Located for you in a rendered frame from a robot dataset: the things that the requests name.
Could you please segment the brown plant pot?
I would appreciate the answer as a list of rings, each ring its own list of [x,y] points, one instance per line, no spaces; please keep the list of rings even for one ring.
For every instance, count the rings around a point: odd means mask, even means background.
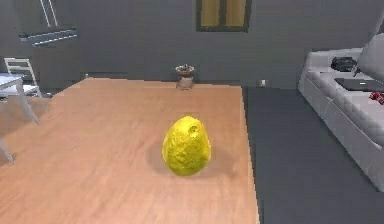
[[[193,86],[194,67],[188,64],[175,67],[177,75],[180,77],[176,87],[180,90],[189,90]]]

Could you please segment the yellow lemon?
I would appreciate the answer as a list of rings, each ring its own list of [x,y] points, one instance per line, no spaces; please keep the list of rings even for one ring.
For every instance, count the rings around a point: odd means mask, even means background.
[[[192,116],[177,120],[167,131],[162,159],[177,176],[191,176],[211,160],[211,144],[203,123]]]

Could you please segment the wooden table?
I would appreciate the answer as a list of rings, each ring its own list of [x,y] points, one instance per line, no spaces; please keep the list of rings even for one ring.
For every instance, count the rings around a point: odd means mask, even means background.
[[[0,110],[0,224],[260,224],[240,87],[88,78],[34,109]],[[186,115],[212,157],[178,177],[161,148]]]

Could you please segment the white sofa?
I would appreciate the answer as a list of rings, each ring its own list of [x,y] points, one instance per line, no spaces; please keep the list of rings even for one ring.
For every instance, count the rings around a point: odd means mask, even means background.
[[[335,78],[376,80],[358,68],[362,49],[309,53],[298,89],[372,184],[384,192],[384,105],[369,98],[372,92],[348,91],[335,82]],[[331,68],[334,57],[352,57],[357,68],[336,71]]]

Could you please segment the black bag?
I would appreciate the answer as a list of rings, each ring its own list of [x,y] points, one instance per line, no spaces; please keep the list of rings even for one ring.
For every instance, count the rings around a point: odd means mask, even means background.
[[[331,68],[339,72],[352,72],[357,68],[357,61],[352,57],[334,57]]]

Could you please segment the black laptop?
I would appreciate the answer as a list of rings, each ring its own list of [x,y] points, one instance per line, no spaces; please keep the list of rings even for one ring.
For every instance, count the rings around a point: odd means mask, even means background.
[[[377,80],[335,78],[348,91],[384,92],[384,84]]]

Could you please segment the white chair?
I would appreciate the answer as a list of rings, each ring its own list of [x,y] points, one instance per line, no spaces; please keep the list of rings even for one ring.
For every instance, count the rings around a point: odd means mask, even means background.
[[[40,97],[43,95],[40,91],[32,63],[28,58],[10,58],[4,59],[8,76],[21,76],[23,80],[23,90],[27,96]]]

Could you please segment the red object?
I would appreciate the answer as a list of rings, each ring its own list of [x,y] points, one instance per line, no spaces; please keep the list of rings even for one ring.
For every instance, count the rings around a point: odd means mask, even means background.
[[[372,92],[369,98],[379,102],[381,105],[384,105],[384,93],[382,92]]]

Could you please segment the grey sofa pillow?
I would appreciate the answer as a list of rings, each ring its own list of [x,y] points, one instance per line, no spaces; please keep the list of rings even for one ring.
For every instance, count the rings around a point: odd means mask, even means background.
[[[373,79],[384,82],[384,33],[379,33],[363,47],[358,68]]]

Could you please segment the grey wall shelf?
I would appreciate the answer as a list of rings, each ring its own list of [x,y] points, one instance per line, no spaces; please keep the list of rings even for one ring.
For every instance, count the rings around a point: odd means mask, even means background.
[[[76,28],[70,28],[65,30],[57,30],[52,32],[45,33],[36,33],[36,34],[20,34],[19,39],[22,42],[28,42],[32,46],[43,46],[58,41],[69,40],[76,38],[78,32]]]

